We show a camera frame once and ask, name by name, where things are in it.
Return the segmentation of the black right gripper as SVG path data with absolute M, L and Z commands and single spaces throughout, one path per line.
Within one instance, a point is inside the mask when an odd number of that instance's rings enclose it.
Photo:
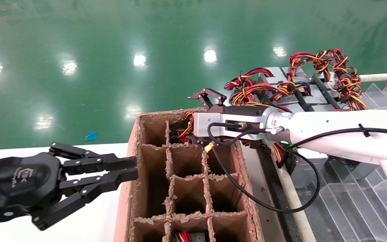
M 195 92 L 187 98 L 199 100 L 205 109 L 209 109 L 210 113 L 228 115 L 262 115 L 268 108 L 266 106 L 225 106 L 224 102 L 227 100 L 226 95 L 210 88 L 203 88 L 199 92 Z M 213 141 L 209 137 L 193 136 L 193 143 L 206 147 L 210 143 L 213 143 Z

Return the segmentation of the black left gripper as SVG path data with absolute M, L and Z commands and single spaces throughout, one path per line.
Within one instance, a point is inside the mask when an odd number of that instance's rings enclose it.
M 58 157 L 67 160 L 61 164 Z M 109 171 L 102 176 L 62 181 L 68 175 Z M 67 144 L 53 143 L 47 153 L 0 158 L 0 222 L 31 216 L 46 230 L 123 182 L 138 178 L 135 157 L 97 154 Z

